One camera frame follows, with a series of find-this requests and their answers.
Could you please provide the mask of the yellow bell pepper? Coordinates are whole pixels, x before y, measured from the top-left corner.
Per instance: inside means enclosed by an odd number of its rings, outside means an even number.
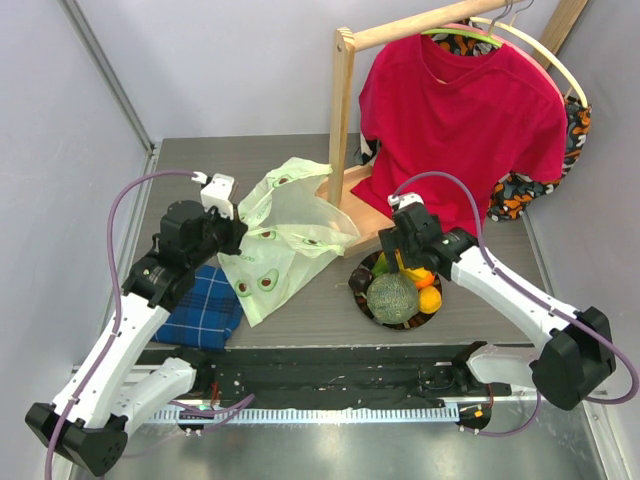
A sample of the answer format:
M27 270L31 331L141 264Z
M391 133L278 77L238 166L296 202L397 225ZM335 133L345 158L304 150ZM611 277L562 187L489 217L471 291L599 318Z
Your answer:
M434 280L434 274L424 268L407 268L402 260L399 251L395 252L395 258L398 263L399 271L409 277L414 283L432 283Z

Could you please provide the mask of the orange fruit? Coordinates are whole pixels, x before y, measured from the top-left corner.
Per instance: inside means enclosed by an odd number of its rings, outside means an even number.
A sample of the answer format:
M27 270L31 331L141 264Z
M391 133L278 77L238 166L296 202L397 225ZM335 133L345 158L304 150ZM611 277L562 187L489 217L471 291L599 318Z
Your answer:
M423 288L426 288L428 286L431 286L434 284L436 277L432 274L429 273L427 276L425 276L424 278L418 280L415 282L415 286L418 290L421 290Z

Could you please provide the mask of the dark purple fruit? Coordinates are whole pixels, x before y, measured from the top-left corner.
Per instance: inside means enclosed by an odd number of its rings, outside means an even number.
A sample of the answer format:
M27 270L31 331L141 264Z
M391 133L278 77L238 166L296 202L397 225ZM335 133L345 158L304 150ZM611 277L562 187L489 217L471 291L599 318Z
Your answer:
M356 293L366 293L369 285L373 282L374 275L366 268L358 267L351 273L348 286Z

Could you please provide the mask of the green cantaloupe melon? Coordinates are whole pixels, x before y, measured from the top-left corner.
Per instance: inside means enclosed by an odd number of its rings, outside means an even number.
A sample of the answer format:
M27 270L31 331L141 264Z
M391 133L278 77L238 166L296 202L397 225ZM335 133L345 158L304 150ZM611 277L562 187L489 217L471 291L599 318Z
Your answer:
M379 323L400 324L419 311L419 292L402 273L376 277L366 292L366 303Z

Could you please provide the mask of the green avocado plastic bag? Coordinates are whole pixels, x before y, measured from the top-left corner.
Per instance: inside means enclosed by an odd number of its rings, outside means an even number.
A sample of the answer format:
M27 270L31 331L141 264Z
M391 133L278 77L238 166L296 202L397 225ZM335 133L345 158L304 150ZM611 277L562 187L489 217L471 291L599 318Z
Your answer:
M248 226L241 254L218 262L249 325L282 307L360 238L350 217L316 195L328 164L292 157L269 171L239 203Z

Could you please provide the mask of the yellow lemon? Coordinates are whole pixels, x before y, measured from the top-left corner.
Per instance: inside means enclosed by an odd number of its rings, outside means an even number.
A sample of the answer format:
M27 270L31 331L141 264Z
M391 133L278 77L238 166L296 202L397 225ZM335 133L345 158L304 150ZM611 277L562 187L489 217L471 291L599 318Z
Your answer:
M433 285L427 286L419 292L419 311L424 314L433 314L442 306L442 295Z

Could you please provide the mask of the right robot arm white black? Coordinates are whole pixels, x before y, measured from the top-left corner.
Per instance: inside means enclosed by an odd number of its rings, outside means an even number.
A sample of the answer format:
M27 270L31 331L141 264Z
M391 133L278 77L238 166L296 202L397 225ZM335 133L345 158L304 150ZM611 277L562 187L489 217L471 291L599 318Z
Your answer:
M579 311L546 295L456 228L442 231L415 194L391 198L393 227L380 231L391 271L423 268L483 299L530 341L528 347L475 344L451 371L457 391L477 393L489 383L537 390L554 406L571 410L615 372L608 318Z

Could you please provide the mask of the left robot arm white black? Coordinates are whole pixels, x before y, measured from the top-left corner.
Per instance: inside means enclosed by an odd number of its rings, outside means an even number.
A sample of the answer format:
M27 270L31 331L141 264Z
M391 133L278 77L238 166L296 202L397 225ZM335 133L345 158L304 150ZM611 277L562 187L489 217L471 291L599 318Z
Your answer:
M129 437L179 395L205 397L212 373L194 355L171 357L138 383L121 387L151 337L194 286L196 271L218 253L237 255L247 226L236 205L171 204L123 283L119 307L84 363L49 403L31 405L25 422L39 441L96 477L111 470Z

